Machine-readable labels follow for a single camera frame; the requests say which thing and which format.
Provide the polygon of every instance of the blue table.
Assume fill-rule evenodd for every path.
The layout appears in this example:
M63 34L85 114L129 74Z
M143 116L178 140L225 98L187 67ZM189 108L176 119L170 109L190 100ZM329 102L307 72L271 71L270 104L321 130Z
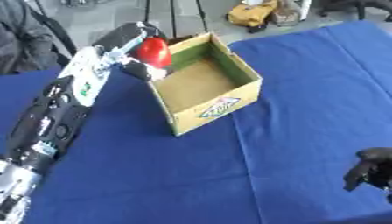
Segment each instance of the blue table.
M392 39L368 22L231 45L260 100L174 137L142 82L115 73L34 193L28 224L371 223L371 186L343 190L354 153L392 145ZM0 145L58 70L0 77Z

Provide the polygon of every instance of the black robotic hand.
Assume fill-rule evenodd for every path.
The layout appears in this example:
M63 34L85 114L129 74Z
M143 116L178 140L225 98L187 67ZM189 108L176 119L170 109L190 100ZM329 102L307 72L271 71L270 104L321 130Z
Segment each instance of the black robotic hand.
M392 203L392 148L360 150L357 157L360 162L344 177L345 189L352 191L365 182L388 191L387 198Z

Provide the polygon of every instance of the yellow bag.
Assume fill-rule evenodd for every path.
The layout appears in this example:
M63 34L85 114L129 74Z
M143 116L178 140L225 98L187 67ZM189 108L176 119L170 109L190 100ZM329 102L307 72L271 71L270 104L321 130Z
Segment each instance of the yellow bag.
M235 25L258 26L264 23L265 18L277 7L277 0L265 0L264 3L249 6L240 3L228 14L227 20Z

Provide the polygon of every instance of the red apple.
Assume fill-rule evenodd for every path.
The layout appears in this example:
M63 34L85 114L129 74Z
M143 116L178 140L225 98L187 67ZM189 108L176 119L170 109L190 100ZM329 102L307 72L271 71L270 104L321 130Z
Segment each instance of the red apple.
M137 50L137 57L154 67L169 67L172 64L169 47L161 38L146 39Z

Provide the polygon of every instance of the printed label on box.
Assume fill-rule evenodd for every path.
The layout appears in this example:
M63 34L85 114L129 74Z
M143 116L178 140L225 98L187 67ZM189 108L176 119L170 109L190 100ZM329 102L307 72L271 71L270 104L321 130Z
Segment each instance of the printed label on box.
M229 108L235 105L240 98L223 97L220 98L213 106L204 111L199 117L217 117L223 115Z

